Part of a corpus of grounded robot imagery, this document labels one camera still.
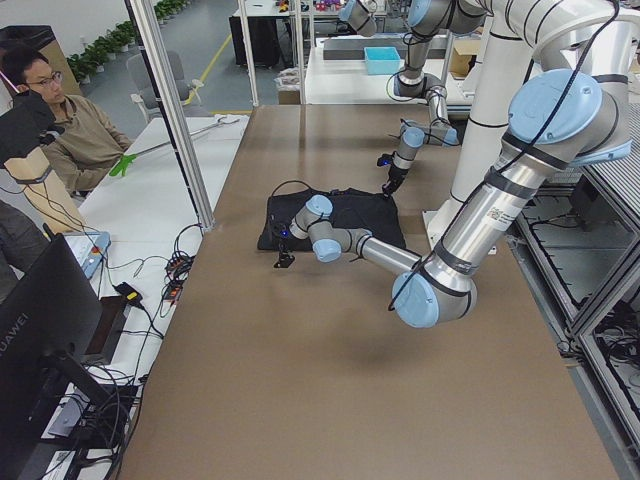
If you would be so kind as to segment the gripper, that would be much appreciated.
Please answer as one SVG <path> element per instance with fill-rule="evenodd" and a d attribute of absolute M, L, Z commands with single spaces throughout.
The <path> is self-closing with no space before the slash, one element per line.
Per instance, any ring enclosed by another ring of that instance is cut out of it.
<path fill-rule="evenodd" d="M 290 242 L 287 238 L 280 238 L 278 241 L 279 255 L 278 259 L 274 263 L 275 269 L 289 268 L 295 261 L 295 257 L 292 254 Z"/>
<path fill-rule="evenodd" d="M 406 178 L 406 170 L 391 167 L 388 172 L 388 182 L 382 185 L 385 196 L 391 196 L 396 191 L 396 184 L 402 184 Z"/>

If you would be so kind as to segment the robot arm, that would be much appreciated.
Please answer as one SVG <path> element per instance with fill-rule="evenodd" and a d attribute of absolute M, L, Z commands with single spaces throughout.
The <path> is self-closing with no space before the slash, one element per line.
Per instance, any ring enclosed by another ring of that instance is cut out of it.
<path fill-rule="evenodd" d="M 340 228 L 325 194 L 295 213 L 269 214 L 264 233 L 291 263 L 307 246 L 322 262 L 353 253 L 396 274 L 390 309 L 428 328 L 470 312 L 483 259 L 544 181 L 569 167 L 629 155 L 627 73 L 639 13 L 616 1 L 415 1 L 409 47 L 394 92 L 423 96 L 431 39 L 491 20 L 470 123 L 449 199 L 452 219 L 419 256 L 363 228 Z"/>
<path fill-rule="evenodd" d="M 410 33 L 405 39 L 408 50 L 404 66 L 393 75 L 393 95 L 426 102 L 426 123 L 403 120 L 399 144 L 391 154 L 383 154 L 377 164 L 387 166 L 388 179 L 382 193 L 390 197 L 404 182 L 418 151 L 425 144 L 456 146 L 457 130 L 451 125 L 447 109 L 446 84 L 423 71 L 432 39 L 442 30 L 467 34 L 482 25 L 486 11 L 463 1 L 413 1 L 408 13 Z"/>

